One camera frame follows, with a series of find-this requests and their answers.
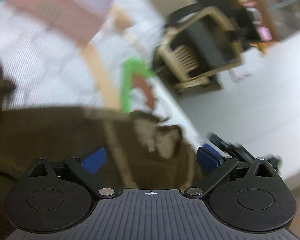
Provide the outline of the brown dotted knit sweater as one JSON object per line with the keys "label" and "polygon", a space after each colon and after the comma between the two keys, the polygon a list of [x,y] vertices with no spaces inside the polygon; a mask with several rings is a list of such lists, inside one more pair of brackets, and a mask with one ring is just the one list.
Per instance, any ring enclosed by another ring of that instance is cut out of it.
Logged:
{"label": "brown dotted knit sweater", "polygon": [[4,200],[31,163],[64,159],[106,149],[97,176],[121,190],[185,190],[203,178],[196,153],[179,126],[140,111],[122,114],[90,107],[47,107],[5,111],[15,85],[0,65],[0,239],[11,232]]}

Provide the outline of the wooden shelf with items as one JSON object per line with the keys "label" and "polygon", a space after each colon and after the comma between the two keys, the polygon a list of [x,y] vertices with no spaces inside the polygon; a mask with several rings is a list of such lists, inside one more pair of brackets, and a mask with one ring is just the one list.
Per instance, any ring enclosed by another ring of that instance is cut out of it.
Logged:
{"label": "wooden shelf with items", "polygon": [[300,31],[300,0],[236,0],[254,20],[262,40],[280,42]]}

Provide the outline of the white cartoon play mat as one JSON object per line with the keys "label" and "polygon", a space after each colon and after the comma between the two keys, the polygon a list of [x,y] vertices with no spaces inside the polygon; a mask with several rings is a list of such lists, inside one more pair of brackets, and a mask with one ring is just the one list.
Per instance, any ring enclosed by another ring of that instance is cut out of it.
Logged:
{"label": "white cartoon play mat", "polygon": [[121,109],[157,116],[164,125],[178,125],[185,139],[197,150],[204,139],[148,64],[133,57],[122,65]]}

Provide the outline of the pink storage box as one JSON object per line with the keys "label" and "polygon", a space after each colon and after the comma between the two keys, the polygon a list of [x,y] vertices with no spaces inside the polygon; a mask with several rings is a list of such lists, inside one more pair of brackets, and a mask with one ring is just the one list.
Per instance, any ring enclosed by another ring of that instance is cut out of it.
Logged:
{"label": "pink storage box", "polygon": [[105,23],[114,0],[7,0],[86,45]]}

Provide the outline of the beige mesh office chair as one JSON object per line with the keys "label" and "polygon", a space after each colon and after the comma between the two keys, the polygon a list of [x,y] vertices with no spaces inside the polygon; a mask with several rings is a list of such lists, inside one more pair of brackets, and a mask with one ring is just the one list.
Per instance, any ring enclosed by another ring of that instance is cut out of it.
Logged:
{"label": "beige mesh office chair", "polygon": [[240,66],[242,51],[238,30],[222,11],[195,3],[169,14],[152,68],[168,72],[171,86],[182,93]]}

